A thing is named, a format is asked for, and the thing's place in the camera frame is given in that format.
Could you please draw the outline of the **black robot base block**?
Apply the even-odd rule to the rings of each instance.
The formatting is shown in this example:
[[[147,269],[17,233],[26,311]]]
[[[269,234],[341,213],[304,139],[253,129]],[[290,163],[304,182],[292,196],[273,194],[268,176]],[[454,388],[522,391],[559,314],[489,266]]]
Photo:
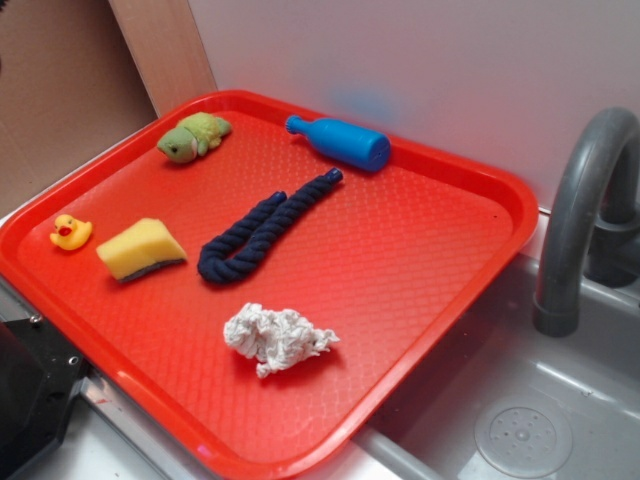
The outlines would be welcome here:
[[[14,479],[64,441],[87,364],[47,320],[1,324],[1,477]]]

